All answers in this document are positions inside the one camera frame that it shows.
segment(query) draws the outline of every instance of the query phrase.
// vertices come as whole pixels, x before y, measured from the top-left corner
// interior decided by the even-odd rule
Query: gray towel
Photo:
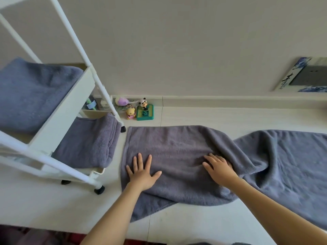
[[[73,66],[11,61],[0,71],[0,130],[37,133],[82,74]]]
[[[313,224],[327,229],[327,135],[296,131],[257,131],[232,141],[203,126],[130,127],[121,163],[152,154],[151,173],[162,175],[141,194],[131,221],[176,202],[217,206],[237,197],[218,186],[202,166],[203,155],[223,156],[236,173],[265,195]]]
[[[76,118],[52,157],[72,168],[106,168],[112,161],[121,123],[112,114]]]

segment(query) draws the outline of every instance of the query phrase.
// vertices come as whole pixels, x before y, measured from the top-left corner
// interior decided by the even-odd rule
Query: white wall
[[[275,95],[298,57],[327,56],[327,0],[59,2],[111,94]],[[44,62],[81,61],[48,0],[2,14]],[[0,36],[0,66],[25,56]]]

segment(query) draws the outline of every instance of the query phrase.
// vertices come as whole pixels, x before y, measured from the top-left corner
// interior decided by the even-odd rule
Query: person's left hand
[[[150,166],[152,161],[152,156],[149,155],[145,168],[143,167],[143,160],[141,153],[137,154],[139,165],[137,166],[136,156],[133,157],[133,167],[134,173],[128,165],[126,165],[126,170],[130,178],[129,185],[136,187],[140,191],[147,190],[151,188],[157,179],[161,176],[161,171],[158,171],[153,176],[150,175]]]

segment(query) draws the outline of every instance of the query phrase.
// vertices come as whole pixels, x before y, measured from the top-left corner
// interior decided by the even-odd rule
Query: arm
[[[278,245],[327,244],[324,231],[239,178],[224,158],[212,154],[204,157],[212,165],[203,162],[211,178],[234,192]]]
[[[126,166],[130,182],[116,202],[92,228],[81,245],[121,245],[124,243],[130,218],[132,217],[138,197],[142,191],[151,188],[161,175],[161,171],[159,171],[151,177],[151,155],[148,157],[145,169],[140,153],[138,153],[138,160],[139,164],[137,165],[137,159],[136,156],[134,156],[134,173],[129,166]]]

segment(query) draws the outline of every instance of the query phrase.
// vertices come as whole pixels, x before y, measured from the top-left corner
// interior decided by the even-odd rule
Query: black wheel
[[[104,192],[104,189],[106,189],[104,186],[100,187],[99,189],[94,189],[94,192],[97,194],[97,195],[100,195]]]
[[[61,181],[61,184],[62,185],[68,185],[69,183],[71,183],[71,181],[66,181],[66,180],[62,180]]]

